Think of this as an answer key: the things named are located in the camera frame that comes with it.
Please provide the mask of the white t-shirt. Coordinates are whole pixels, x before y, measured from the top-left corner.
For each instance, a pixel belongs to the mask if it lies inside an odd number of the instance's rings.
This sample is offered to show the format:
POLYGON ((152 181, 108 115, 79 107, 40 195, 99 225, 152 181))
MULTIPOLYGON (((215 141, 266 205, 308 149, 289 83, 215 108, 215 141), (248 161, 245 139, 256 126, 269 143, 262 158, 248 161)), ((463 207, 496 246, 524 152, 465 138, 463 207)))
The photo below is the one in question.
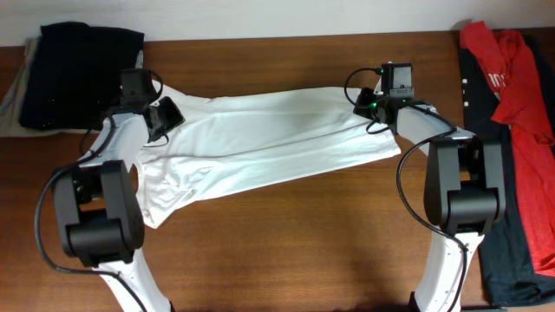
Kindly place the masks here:
POLYGON ((185 118, 135 159, 144 223, 156 229, 195 201, 387 159, 391 132, 353 114, 343 89, 202 98, 166 87, 185 118))

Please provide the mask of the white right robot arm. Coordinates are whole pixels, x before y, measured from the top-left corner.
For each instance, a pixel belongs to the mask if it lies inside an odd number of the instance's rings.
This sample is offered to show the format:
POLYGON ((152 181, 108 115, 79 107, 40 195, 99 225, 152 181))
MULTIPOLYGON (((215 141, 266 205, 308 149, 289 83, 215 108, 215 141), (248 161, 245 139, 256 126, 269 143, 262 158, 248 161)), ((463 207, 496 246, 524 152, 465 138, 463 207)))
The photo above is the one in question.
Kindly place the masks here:
POLYGON ((432 233, 424 275, 408 307, 418 312, 460 311, 473 255, 506 210, 500 143, 457 127, 434 106, 415 98, 411 64, 388 62, 372 71, 379 77, 376 86, 362 88, 350 104, 354 114, 382 132, 412 142, 397 165, 395 182, 409 214, 432 233), (415 212, 402 190, 402 169, 417 150, 427 157, 425 217, 415 212))

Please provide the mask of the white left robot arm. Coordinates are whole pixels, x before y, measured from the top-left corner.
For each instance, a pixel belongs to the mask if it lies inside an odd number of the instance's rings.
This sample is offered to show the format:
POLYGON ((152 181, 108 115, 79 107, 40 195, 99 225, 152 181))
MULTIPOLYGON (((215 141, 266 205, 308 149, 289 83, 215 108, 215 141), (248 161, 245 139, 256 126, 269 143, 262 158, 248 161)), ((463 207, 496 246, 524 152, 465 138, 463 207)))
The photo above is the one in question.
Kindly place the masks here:
POLYGON ((99 276, 125 311, 172 311, 148 268, 142 245, 145 225, 130 171, 139 151, 157 147, 184 122, 175 103, 162 94, 159 75, 143 68, 121 71, 115 104, 102 117, 92 146, 59 168, 52 191, 62 250, 81 269, 45 261, 62 273, 99 276))

